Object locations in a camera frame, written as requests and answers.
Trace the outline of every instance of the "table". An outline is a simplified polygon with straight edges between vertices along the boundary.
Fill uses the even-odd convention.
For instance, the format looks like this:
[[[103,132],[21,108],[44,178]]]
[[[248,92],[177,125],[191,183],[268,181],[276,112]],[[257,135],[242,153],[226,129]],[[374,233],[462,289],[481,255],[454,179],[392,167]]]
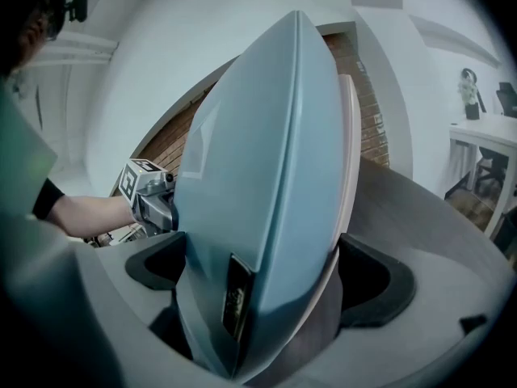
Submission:
[[[479,120],[460,120],[452,123],[449,129],[452,140],[467,142],[469,147],[470,176],[467,188],[472,190],[477,174],[477,147],[506,155],[508,168],[502,185],[501,195],[494,214],[486,227],[485,234],[490,237],[499,218],[506,212],[506,207],[515,190],[517,180],[517,119],[482,113]]]
[[[453,259],[478,274],[501,300],[515,277],[497,247],[451,205],[403,175],[365,159],[360,162],[348,232]],[[247,385],[273,386],[309,365],[334,339],[342,296],[336,268],[307,322]],[[289,381],[282,386],[289,386]]]

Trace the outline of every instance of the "vase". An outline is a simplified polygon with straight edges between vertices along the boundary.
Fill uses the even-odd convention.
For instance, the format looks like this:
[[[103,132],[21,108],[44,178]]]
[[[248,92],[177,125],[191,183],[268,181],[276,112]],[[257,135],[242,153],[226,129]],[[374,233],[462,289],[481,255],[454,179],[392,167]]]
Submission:
[[[474,105],[465,105],[465,113],[467,114],[468,120],[478,120],[479,103],[475,103]]]

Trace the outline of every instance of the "black rubber holder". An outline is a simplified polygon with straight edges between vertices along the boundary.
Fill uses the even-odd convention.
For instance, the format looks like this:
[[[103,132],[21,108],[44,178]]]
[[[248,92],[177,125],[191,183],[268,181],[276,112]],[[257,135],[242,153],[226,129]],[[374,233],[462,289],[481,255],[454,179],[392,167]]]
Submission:
[[[341,234],[339,275],[343,283],[340,329],[382,327],[413,300],[414,275],[405,264]]]
[[[150,247],[126,260],[126,273],[152,290],[172,290],[185,268],[187,241],[182,231],[174,235],[167,247]]]

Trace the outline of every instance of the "black label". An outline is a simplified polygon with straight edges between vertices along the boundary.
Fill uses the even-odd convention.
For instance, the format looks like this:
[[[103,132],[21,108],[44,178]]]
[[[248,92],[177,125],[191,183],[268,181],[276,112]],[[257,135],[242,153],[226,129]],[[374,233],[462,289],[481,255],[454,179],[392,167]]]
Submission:
[[[253,288],[254,273],[240,260],[231,255],[228,266],[223,326],[239,342],[246,321]]]
[[[145,172],[161,171],[160,168],[156,167],[151,161],[148,161],[147,159],[133,159],[133,162]]]
[[[126,198],[131,201],[132,193],[135,189],[135,184],[137,183],[137,174],[133,171],[129,165],[126,164],[124,171],[122,172],[122,176],[120,178],[120,192],[126,196]]]

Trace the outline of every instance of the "white table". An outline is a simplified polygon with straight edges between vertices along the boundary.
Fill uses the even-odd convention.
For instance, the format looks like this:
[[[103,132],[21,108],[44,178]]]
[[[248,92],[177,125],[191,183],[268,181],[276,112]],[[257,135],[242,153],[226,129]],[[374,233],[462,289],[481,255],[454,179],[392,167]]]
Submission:
[[[515,182],[517,181],[517,119],[503,115],[480,113],[479,120],[464,119],[451,124],[449,133],[451,139],[470,144],[468,189],[472,189],[475,184],[478,146],[499,152],[509,158],[501,195],[485,230],[485,234],[490,237],[498,224],[499,218],[506,212],[506,207],[515,190]]]

